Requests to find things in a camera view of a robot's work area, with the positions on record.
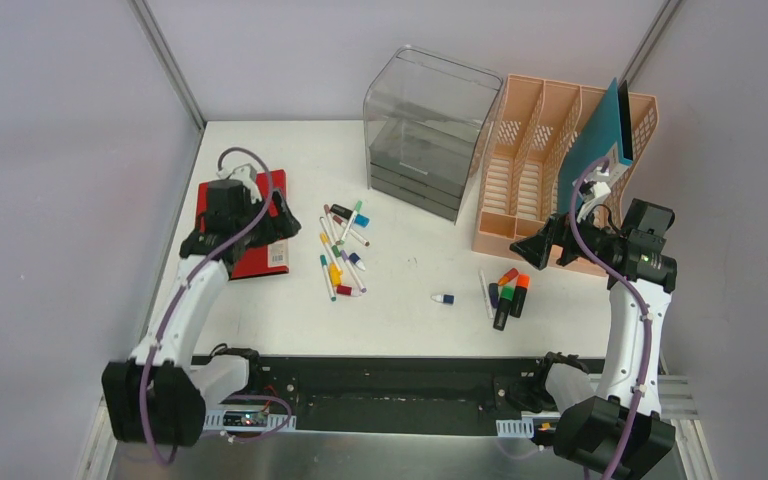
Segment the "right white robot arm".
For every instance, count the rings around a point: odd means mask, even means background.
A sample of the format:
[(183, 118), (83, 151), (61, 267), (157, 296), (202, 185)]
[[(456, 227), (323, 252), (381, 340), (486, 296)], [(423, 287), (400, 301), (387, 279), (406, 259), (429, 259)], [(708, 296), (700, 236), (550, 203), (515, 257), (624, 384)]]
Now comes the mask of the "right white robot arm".
[(611, 322), (598, 385), (576, 355), (549, 352), (505, 395), (522, 412), (555, 409), (553, 452), (605, 479), (641, 479), (675, 444), (658, 393), (660, 336), (677, 281), (677, 263), (662, 251), (674, 220), (672, 210), (635, 199), (619, 229), (553, 214), (510, 246), (538, 270), (557, 246), (560, 265), (586, 258), (608, 275)]

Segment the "teal notebook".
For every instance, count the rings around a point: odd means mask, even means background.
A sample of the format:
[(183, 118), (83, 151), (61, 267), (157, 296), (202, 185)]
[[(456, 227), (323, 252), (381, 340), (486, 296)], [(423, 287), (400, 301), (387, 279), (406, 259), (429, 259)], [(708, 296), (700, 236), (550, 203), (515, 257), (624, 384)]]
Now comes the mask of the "teal notebook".
[(611, 179), (616, 182), (634, 163), (629, 90), (626, 81), (614, 79), (561, 164), (558, 177), (557, 213), (566, 214), (574, 182), (601, 157), (611, 159)]

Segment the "red folder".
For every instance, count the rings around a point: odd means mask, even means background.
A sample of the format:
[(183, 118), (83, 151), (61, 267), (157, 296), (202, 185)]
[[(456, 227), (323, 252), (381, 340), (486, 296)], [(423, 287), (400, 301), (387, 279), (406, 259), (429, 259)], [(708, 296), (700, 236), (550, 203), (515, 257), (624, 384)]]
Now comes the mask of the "red folder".
[[(268, 193), (268, 182), (273, 182), (274, 191), (286, 193), (286, 172), (272, 170), (268, 175), (259, 173), (257, 189), (261, 195)], [(198, 250), (209, 253), (232, 235), (238, 233), (260, 211), (261, 202), (253, 203), (249, 188), (236, 186), (231, 180), (212, 180), (198, 187), (196, 205), (196, 229), (200, 232)], [(220, 255), (231, 268), (232, 281), (256, 278), (289, 272), (287, 240), (279, 240), (259, 248), (244, 248), (235, 244)]]

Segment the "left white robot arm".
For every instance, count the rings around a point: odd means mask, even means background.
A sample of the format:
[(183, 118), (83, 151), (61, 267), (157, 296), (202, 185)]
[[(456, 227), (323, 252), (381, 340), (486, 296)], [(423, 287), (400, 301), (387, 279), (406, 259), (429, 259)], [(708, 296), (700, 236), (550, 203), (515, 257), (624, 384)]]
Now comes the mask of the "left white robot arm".
[(202, 204), (179, 261), (165, 309), (124, 360), (105, 367), (101, 383), (114, 437), (126, 443), (191, 447), (210, 407), (233, 396), (257, 402), (265, 378), (251, 358), (220, 354), (193, 368), (208, 313), (250, 250), (294, 237), (301, 229), (281, 188), (253, 181), (213, 180), (199, 188)]

